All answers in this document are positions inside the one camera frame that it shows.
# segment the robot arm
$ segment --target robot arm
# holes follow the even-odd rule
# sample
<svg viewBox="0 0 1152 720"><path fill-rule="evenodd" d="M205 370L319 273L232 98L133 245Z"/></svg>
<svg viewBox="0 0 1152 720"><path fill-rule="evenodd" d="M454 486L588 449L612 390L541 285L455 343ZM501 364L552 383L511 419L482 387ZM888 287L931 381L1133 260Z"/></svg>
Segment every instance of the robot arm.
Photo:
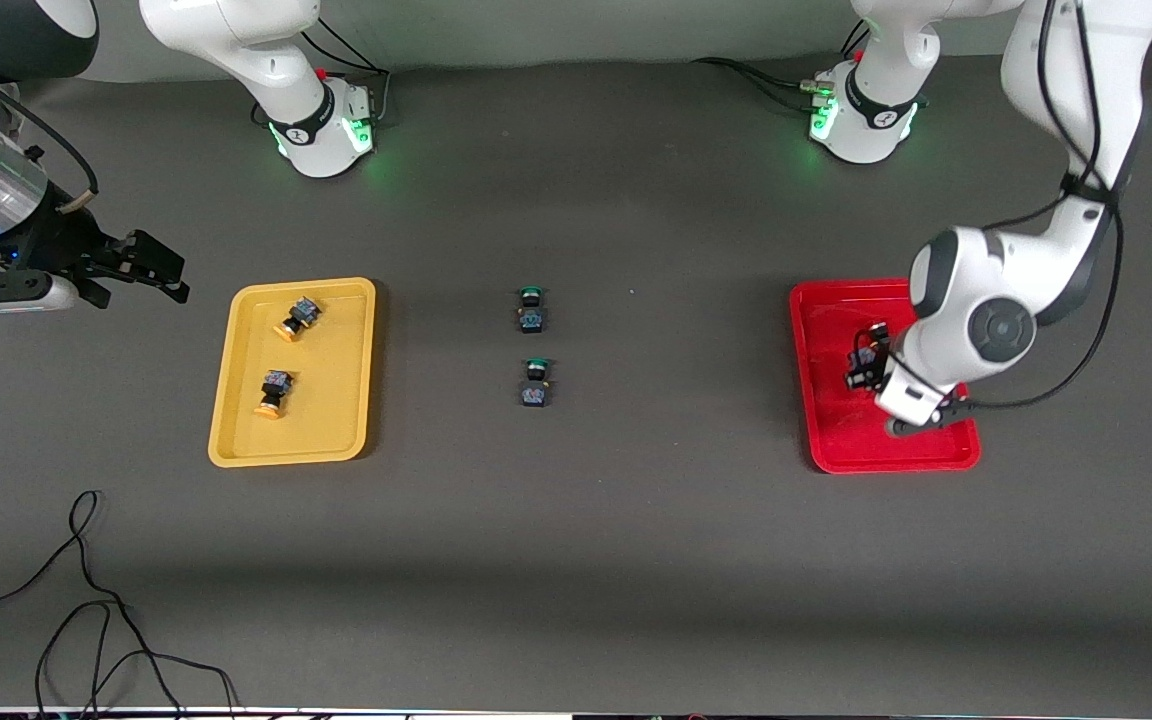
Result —
<svg viewBox="0 0 1152 720"><path fill-rule="evenodd" d="M96 43L91 0L0 0L0 83L82 73ZM94 188L75 200L51 183L38 164L41 151L15 143L3 106L0 119L0 313L58 310L77 300L106 306L109 291L97 278L154 286L184 302L179 255L145 232L101 233L83 209Z"/></svg>
<svg viewBox="0 0 1152 720"><path fill-rule="evenodd" d="M372 149L365 88L320 79L288 38L319 18L317 0L141 0L157 40L232 74L270 115L291 167L309 177L343 173Z"/></svg>
<svg viewBox="0 0 1152 720"><path fill-rule="evenodd" d="M955 227L915 256L910 301L918 320L892 343L878 395L887 414L909 425L941 420L942 400L957 382L1011 367L1038 328L1059 323L1087 296L1142 118L1152 0L1087 0L1083 12L1094 93L1073 0L1025 0L1002 65L1011 104L1069 150L1046 232Z"/></svg>
<svg viewBox="0 0 1152 720"><path fill-rule="evenodd" d="M1015 9L1023 0L851 0L869 23L862 60L844 59L817 81L842 88L809 137L849 162L877 162L909 135L914 99L941 58L932 23Z"/></svg>

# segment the black cable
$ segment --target black cable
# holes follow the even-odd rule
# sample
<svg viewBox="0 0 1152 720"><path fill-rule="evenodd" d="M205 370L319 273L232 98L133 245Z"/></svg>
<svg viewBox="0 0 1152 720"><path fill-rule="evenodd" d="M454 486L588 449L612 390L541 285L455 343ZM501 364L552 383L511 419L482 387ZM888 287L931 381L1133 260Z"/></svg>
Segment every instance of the black cable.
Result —
<svg viewBox="0 0 1152 720"><path fill-rule="evenodd" d="M84 502L90 502L88 503L86 514L79 515L79 509L81 507L83 507ZM230 679L228 673L221 670L220 667L196 662L194 660L187 660L183 659L183 657L166 655L166 653L156 652L154 650L151 650L151 647L149 647L147 643L145 642L145 635L141 632L141 627L136 624L136 621L132 621L131 614L129 614L128 606L127 602L123 600L123 597L113 591L113 589L105 588L100 583L96 582L96 577L93 577L91 571L90 561L88 561L88 543L86 538L83 537L83 532L84 530L88 529L88 525L91 524L91 520L96 515L96 509L97 506L99 506L99 503L100 503L100 497L97 495L96 491L83 491L82 493L79 493L69 509L69 518L68 518L69 538L65 539L65 543L61 543L60 547L58 547L54 552L51 553L51 555L47 558L44 564L41 564L41 568L38 568L38 570L35 571L35 574L31 575L31 577L29 577L26 582L20 585L20 588L14 589L14 591L0 596L0 602L2 602L5 600L9 600L9 598L13 598L15 594L23 592L24 589L30 588L33 583L38 581L38 578L40 578L47 571L47 569L50 569L55 563L56 559L61 555L61 553L63 553L66 550L69 550L69 547L73 546L74 544L77 544L78 546L79 566L82 569L84 582L86 582L88 586L92 588L93 591L106 596L106 598L103 598L101 600L79 602L79 605L74 607L73 611L69 611L69 614L65 616L65 620L61 621L60 626L51 635L51 638L50 641L47 641L46 647L41 652L41 655L38 657L38 664L35 667L35 700L38 706L38 712L40 712L40 717L45 717L44 702L41 702L41 675L44 675L45 673L47 660L51 657L51 651L54 650L56 642L59 642L60 639L60 635L65 632L65 629L68 628L68 626L73 622L73 620L76 619L78 614L82 614L83 611L90 609L90 607L100 607L100 609L104 611L105 614L105 619L101 622L101 631L99 638L97 638L96 661L93 664L94 666L92 669L92 697L91 700L88 702L88 706L91 706L93 711L99 711L99 705L97 705L97 696L99 696L101 689L105 688L105 684L109 682L109 679L111 676L113 676L114 670L118 669L118 667L122 665L124 660L129 659L129 657L145 655L147 660L150 660L150 666L152 667L152 669L154 669L154 675L157 684L159 684L159 689L161 689L164 696L168 698L168 702L172 702L172 706L177 712L183 712L184 708L182 705L180 705L180 702L177 700L177 698L175 698L174 694L172 692L172 689L168 688L168 684L166 684L166 680L162 675L161 667L159 666L158 662L159 660L177 662L180 665L195 667L195 669L198 670L210 670L210 673L218 674L220 679L225 682L225 698L227 698L227 700L229 702L229 711L230 715L233 715L234 705L236 705L238 700L238 691L237 688L234 688L233 679ZM128 655L124 655L122 660L119 660L119 662L114 665L114 667L111 667L109 673L106 673L105 675L105 680L101 680L101 682L97 682L97 679L99 679L100 676L100 666L104 655L106 637L108 637L109 620L111 616L113 616L113 612L109 611L111 606L116 607L119 616L123 619L123 623L127 626L129 630L131 630L134 637L136 637L138 646L141 647L138 647L138 650L129 652ZM88 706L83 707L82 714L79 714L79 719L86 715Z"/></svg>
<svg viewBox="0 0 1152 720"><path fill-rule="evenodd" d="M166 683L166 680L162 677L162 669L159 667L159 664L157 664L154 653L152 653L150 646L145 642L145 635L141 632L141 627L132 620L131 612L128 612L127 602L123 601L123 597L114 591L111 591L108 588L101 588L100 583L97 583L96 578L92 577L91 564L88 563L88 541L84 541L82 533L79 533L77 529L74 529L74 513L78 510L78 505L82 502L83 497L91 497L92 501L91 509L88 510L88 518L83 520L83 526L86 526L88 521L92 518L92 515L96 515L96 506L100 502L100 498L94 491L84 491L82 495L78 495L78 500L74 501L74 506L69 510L69 530L73 532L74 537L78 538L78 564L83 571L83 579L86 581L88 586L92 588L93 591L105 593L111 600L114 601L118 606L118 614L122 615L123 623L127 624L127 629L132 630L132 635L136 635L136 642L137 644L141 644L141 650L150 653L150 655L147 655L147 659L150 659L150 667L154 670L157 683L159 683L159 688L161 689L164 696L172 702L173 707L180 707L180 702L177 702L177 698L173 696L172 689L168 688L168 683Z"/></svg>
<svg viewBox="0 0 1152 720"><path fill-rule="evenodd" d="M852 51L855 51L856 47L859 47L861 43L865 41L865 38L867 37L869 37L869 28L865 28L865 32L861 33L861 37L856 38L856 41L852 41L852 44L849 47L847 47L847 50L842 51L842 56L847 58L851 55Z"/></svg>
<svg viewBox="0 0 1152 720"><path fill-rule="evenodd" d="M134 657L141 655L150 655L151 660L165 660L177 665L184 665L187 667L194 667L196 670L206 670L207 673L215 674L220 677L221 685L223 685L225 689L225 702L227 702L229 706L229 717L232 717L232 719L236 717L234 715L234 707L242 705L242 702L238 700L238 689L234 687L234 680L230 679L229 673L225 673L225 670L221 670L220 667L215 667L214 665L206 665L205 662L187 660L183 657L168 655L168 653L165 652L146 650L134 650L126 653L123 657L120 657L118 661L109 667L108 673L106 673L104 679L101 679L100 684L96 685L96 692L92 694L91 700L88 700L88 705L83 706L82 712L88 712L88 706L92 707L92 710L99 710L99 705L96 703L96 697L99 696L100 691L104 691L105 685L114 679L114 674L118 673L119 667L122 667L124 662L131 660Z"/></svg>
<svg viewBox="0 0 1152 720"><path fill-rule="evenodd" d="M77 147L73 145L73 143L66 141L65 136L60 135L60 132L56 131L54 127L51 127L50 124L45 123L44 120L41 120L41 118L35 115L32 111L26 108L26 106L20 104L17 99L15 99L15 97L7 94L3 90L0 90L0 101L3 103L3 105L8 106L8 108L13 108L20 115L23 115L23 118L29 120L29 122L40 128L43 132L46 132L52 141L55 141L58 145L63 147L65 152L68 152L69 157L73 158L74 161L78 164L78 167L83 169L84 176L88 176L88 190L82 195L79 195L78 197L76 197L76 199L69 200L67 202L67 204L61 205L60 206L61 213L71 213L74 210L82 209L83 205L86 205L88 202L92 199L92 197L96 197L97 194L100 192L100 181L97 181L96 179L96 170L92 169L91 162L88 162L88 159L83 158L82 152L79 152Z"/></svg>
<svg viewBox="0 0 1152 720"><path fill-rule="evenodd" d="M364 61L364 63L366 63L369 68L371 68L372 70L376 70L376 73L389 74L389 70L381 68L379 65L372 63L372 61L369 60L366 55L364 55L362 53L358 53L358 51L355 48L355 46L349 45L349 41L346 38L340 37L340 32L334 31L334 29L332 29L332 26L329 26L329 24L328 24L328 22L326 22L326 20L319 18L319 24L320 24L320 26L323 26L323 29L325 29L325 31L331 32L332 37L338 38L338 41L340 41L340 45L344 45L346 50L351 51L351 53L355 54L357 56L357 59Z"/></svg>
<svg viewBox="0 0 1152 720"><path fill-rule="evenodd" d="M265 115L264 120L256 116L256 113L262 113ZM260 103L252 103L251 113L247 114L247 119L251 120L251 123L259 128L270 128L270 115L265 114L265 109L262 108Z"/></svg>
<svg viewBox="0 0 1152 720"><path fill-rule="evenodd" d="M339 55L329 53L328 51L324 50L321 45L317 44L317 41L314 41L314 38L310 37L310 35L308 35L308 32L305 31L301 31L301 37L305 38L305 41L310 44L310 47L314 47L314 50L319 51L320 54L324 54L326 58L338 61L338 63L347 65L347 67L351 67L358 70L367 70L367 73L380 71L376 68L369 68L366 65L358 65L355 63L355 61L346 60L343 58L340 58Z"/></svg>
<svg viewBox="0 0 1152 720"><path fill-rule="evenodd" d="M732 60L730 58L717 58L713 55L708 55L705 58L696 58L695 60L692 60L692 63L721 65L723 68L732 68L733 70L736 70L736 73L749 74L749 76L755 76L756 78L765 83L768 83L768 85L786 88L786 90L797 90L797 88L799 88L799 83L788 79L781 79L776 76L773 76L773 74L767 74L758 68L755 68L753 65L741 63L740 60Z"/></svg>
<svg viewBox="0 0 1152 720"><path fill-rule="evenodd" d="M785 88L785 90L797 90L799 83L771 76L771 74L764 73L763 70L755 68L752 65L741 63L741 61L732 60L728 58L698 58L692 60L692 63L721 65L723 68L732 68L733 70L736 70L736 74L738 74L742 78L748 79L750 82L750 85L753 85L756 90L767 96L768 99L772 100L773 103L776 103L776 105L782 106L782 108L795 109L797 111L797 113L805 113L805 114L813 113L812 108L806 108L806 106L804 105L796 105L794 103L790 103L783 99L783 97L781 97L780 94L774 94L771 88L763 85L763 83L765 82L768 83L768 85L772 85L773 88Z"/></svg>
<svg viewBox="0 0 1152 720"><path fill-rule="evenodd" d="M56 642L59 642L60 635L63 634L65 629L68 628L69 623L71 623L73 620L77 617L82 611L86 611L88 607L100 607L101 611L105 611L105 624L108 626L111 605L113 605L113 602L108 600L91 600L82 602L77 607L74 607L73 611L69 611L69 615L65 615L65 620L61 620L60 626L56 628L54 632L51 634L51 638L47 639L47 647L45 647L41 651L41 655L38 655L38 665L35 666L33 669L33 700L36 703L36 706L38 707L38 717L40 719L47 715L46 708L41 705L41 672L47 666L47 659L50 659L51 657L51 650L56 646ZM101 651L104 651L104 649L105 649L105 632L101 632L100 647L98 647L96 652L97 667L100 667L100 655L103 654ZM92 684L93 685L96 684L94 679L92 679Z"/></svg>
<svg viewBox="0 0 1152 720"><path fill-rule="evenodd" d="M838 46L838 53L840 55L844 58L847 56L847 45L851 44L851 37L856 35L856 31L858 31L863 24L865 24L865 18L856 20L856 24L851 26L851 32L847 33L846 40L842 41L842 45Z"/></svg>
<svg viewBox="0 0 1152 720"><path fill-rule="evenodd" d="M83 493L83 495L78 497L79 500L83 497L85 497L86 494L88 493ZM77 505L78 505L78 502L74 501L74 506L77 506ZM73 517L73 509L70 509L70 518L71 517ZM29 585L32 585L33 583L36 583L38 581L38 578L40 578L41 575L45 574L47 571L47 569L50 569L56 562L56 559L60 558L60 553L61 552L68 551L69 546L71 546L76 541L78 541L78 533L83 532L84 529L88 529L88 523L90 523L90 521L91 521L91 515L88 515L88 517L85 520L83 520L83 523L78 526L78 532L70 535L70 537L69 537L69 539L67 539L67 541L61 543L60 547L58 547L55 551L52 551L51 556L47 558L47 560L44 562L44 564L41 564L41 568L38 568L38 570L36 571L36 574L31 575L31 577L29 577L29 579L26 579L26 582L24 582L22 585L20 585L20 588L14 589L14 591L12 591L9 593L0 594L0 602L2 602L5 600L10 600L10 598L13 598L13 597L15 597L15 596L17 596L17 594L26 591L26 589L29 589Z"/></svg>
<svg viewBox="0 0 1152 720"><path fill-rule="evenodd" d="M1048 0L1048 9L1055 5L1055 0ZM1087 17L1083 13L1083 5L1075 5L1076 18L1078 18L1078 32L1079 32L1079 45L1083 48L1083 71L1087 75L1087 99L1092 105L1092 152L1087 157L1087 168L1083 172L1083 182L1089 176L1089 174L1094 174L1097 181L1101 183L1102 190L1111 190L1108 183L1105 182L1105 177L1101 176L1101 172L1096 168L1096 161L1101 151L1101 136L1102 136L1102 124L1101 124L1101 111L1100 105L1097 101L1096 93L1096 74L1092 68L1092 54L1091 47L1087 46ZM1039 51L1043 51L1043 45L1039 45ZM1044 83L1044 74L1046 69L1039 65L1039 88L1043 88L1043 100L1051 106L1051 96L1046 90L1046 83ZM1060 123L1059 118L1055 113L1052 113L1052 118ZM1111 215L1111 222L1114 223L1115 228L1115 242L1114 242L1114 268L1111 271L1111 289L1106 293L1105 297L1105 310L1101 312L1101 321L1097 325L1096 334L1092 336L1092 342L1087 346L1087 351L1083 354L1083 359L1078 361L1078 365L1070 370L1068 376L1064 376L1061 382L1056 382L1049 389L1038 393L1038 395L1032 397L1023 397L1023 400L1011 400L1001 402L987 402L987 401L973 401L975 406L988 407L990 409L1014 409L1014 407L1030 407L1037 406L1039 402L1047 400L1047 397L1055 396L1056 393L1061 392L1066 387L1069 387L1070 382L1074 382L1078 374L1083 373L1083 370L1092 363L1092 357L1096 353L1100 350L1101 342L1105 340L1105 333L1111 327L1111 317L1114 314L1114 302L1117 298L1119 293L1119 279L1121 272L1123 272L1123 255L1126 250L1126 229L1123 227L1123 214L1119 209L1117 191L1111 190L1111 202L1106 205L1106 213Z"/></svg>
<svg viewBox="0 0 1152 720"><path fill-rule="evenodd" d="M1123 215L1121 215L1119 210L1117 192L1108 187L1108 183L1105 181L1105 177L1101 176L1101 172L1096 168L1096 161L1098 160L1098 156L1100 156L1101 151L1102 123L1101 123L1100 104L1098 104L1097 100L1096 73L1092 67L1091 44L1089 44L1089 38L1087 38L1087 17L1085 17L1085 14L1083 13L1082 3L1076 3L1075 13L1076 13L1076 18L1078 20L1079 48L1082 50L1083 71L1085 76L1087 76L1087 100L1089 104L1091 104L1091 109L1092 109L1091 154L1084 154L1082 147L1076 145L1076 143L1073 139L1073 135L1069 132L1069 128L1064 126L1064 120L1061 120L1060 115L1056 113L1055 104L1053 104L1052 101L1051 88L1048 86L1047 82L1047 40L1051 33L1052 17L1053 14L1055 14L1055 6L1056 6L1056 0L1047 0L1047 6L1046 9L1044 9L1043 14L1043 26L1041 29L1039 29L1038 88L1039 90L1041 90L1044 108L1046 108L1047 114L1052 118L1052 124L1055 124L1058 131L1060 131L1062 141L1064 141L1066 145L1068 145L1070 150L1084 164L1083 174L1082 177L1079 177L1079 182L1085 184L1089 177L1096 176L1097 182L1100 182L1101 184L1101 189L1111 191L1111 200L1107 202L1105 209L1106 213L1111 215L1111 222L1114 223L1116 234L1115 250L1114 250L1114 268L1112 268L1111 272L1111 289L1106 293L1105 309L1101 312L1101 321L1100 324L1097 325L1096 334L1092 336L1092 342L1089 343L1087 346L1087 351L1084 353L1082 359L1079 359L1078 365L1075 365L1074 370L1071 370L1071 372L1068 376L1064 376L1064 379L1062 379L1061 382L1056 382L1055 386L1052 386L1051 388L1047 388L1046 391L1038 393L1038 395L1036 396L1023 397L1023 400L1011 400L1011 401L969 400L970 404L975 407L982 407L982 409L1006 410L1006 409L1016 409L1016 407L1037 406L1039 404L1039 402L1048 400L1048 397L1055 396L1059 392L1061 392L1066 387L1069 387L1069 384L1074 382L1074 379L1078 378L1078 374L1082 374L1083 370L1087 367L1087 364L1091 364L1092 357L1096 356L1096 353L1100 350L1101 342L1105 340L1105 334L1108 331L1108 327L1111 326L1111 318L1114 314L1114 304L1115 300L1117 298L1117 291L1119 291L1119 279L1121 278L1121 270L1123 270L1126 232L1123 227ZM1066 197L1069 197L1069 194L1061 192L1060 197L1058 197L1053 202L1048 202L1047 205L1044 205L1041 209L1033 211L1033 213L1029 213L1028 215L1023 215L1022 218L1016 218L1014 220L1005 220L1001 223L986 225L986 227L984 227L983 229L995 229L998 227L1005 227L1006 225L1009 223L1026 222L1026 220L1032 220L1044 213L1047 213L1047 211L1051 211L1056 205L1059 205L1061 200L1064 200ZM918 373L915 373L914 370L910 369L908 364L905 364L905 361L902 359L900 354L893 351L888 355L892 357L893 361L895 361L897 365L900 365L907 373L909 373L915 379L915 381L923 382L924 386L927 386L930 388L935 387L933 386L932 382L924 381L924 379ZM950 393L945 393L945 395L941 396L940 402L943 402L945 399L948 397L948 395L950 395Z"/></svg>

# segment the electrical component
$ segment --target electrical component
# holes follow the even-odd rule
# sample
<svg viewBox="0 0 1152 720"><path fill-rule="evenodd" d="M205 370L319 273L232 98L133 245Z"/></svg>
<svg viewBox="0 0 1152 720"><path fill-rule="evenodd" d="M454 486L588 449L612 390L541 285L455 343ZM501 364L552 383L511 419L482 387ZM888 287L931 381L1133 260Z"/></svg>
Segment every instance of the electrical component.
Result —
<svg viewBox="0 0 1152 720"><path fill-rule="evenodd" d="M550 361L545 357L532 357L526 363L526 379L518 386L518 397L525 407L545 407L550 404Z"/></svg>
<svg viewBox="0 0 1152 720"><path fill-rule="evenodd" d="M305 176L347 170L372 150L371 97L319 77L289 38L319 18L317 0L141 0L157 40L243 83L268 115L279 154Z"/></svg>
<svg viewBox="0 0 1152 720"><path fill-rule="evenodd" d="M862 338L869 342L861 344ZM887 323L874 323L869 328L856 333L851 351L847 354L847 388L867 389L872 392L882 388L882 371L887 367L887 346L890 336Z"/></svg>
<svg viewBox="0 0 1152 720"><path fill-rule="evenodd" d="M291 392L294 378L287 370L270 370L265 373L265 382L260 386L264 393L260 404L256 407L256 414L262 418L275 420L283 416L283 397Z"/></svg>
<svg viewBox="0 0 1152 720"><path fill-rule="evenodd" d="M518 329L526 333L539 333L545 329L545 291L539 287L528 286L518 291Z"/></svg>
<svg viewBox="0 0 1152 720"><path fill-rule="evenodd" d="M323 310L313 301L301 297L296 301L296 305L291 305L291 310L288 310L287 319L274 325L274 332L287 342L296 342L296 338L304 328L319 321L320 314Z"/></svg>

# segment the dark gray tabletop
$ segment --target dark gray tabletop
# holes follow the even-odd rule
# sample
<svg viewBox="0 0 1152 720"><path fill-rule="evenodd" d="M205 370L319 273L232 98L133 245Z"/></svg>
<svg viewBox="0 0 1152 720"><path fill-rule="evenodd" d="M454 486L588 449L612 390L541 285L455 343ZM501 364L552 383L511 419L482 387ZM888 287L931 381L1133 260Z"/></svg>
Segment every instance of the dark gray tabletop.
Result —
<svg viewBox="0 0 1152 720"><path fill-rule="evenodd" d="M947 223L1055 192L1064 154L996 75L945 59L914 136L859 168L721 68L403 73L376 156L329 181L285 165L236 82L45 88L106 232L175 247L194 296L0 318L0 592L104 488L97 577L248 705L1152 717L1152 123L1119 310L1073 387L983 418L968 473L829 477L804 452L790 288L899 275ZM355 274L384 288L370 455L212 467L230 297ZM1060 378L1105 279L979 395ZM530 283L552 327L525 338ZM558 361L543 411L513 403L531 355ZM0 609L0 705L32 702L90 597L76 562ZM66 702L97 626L58 646ZM145 667L122 691L164 704Z"/></svg>

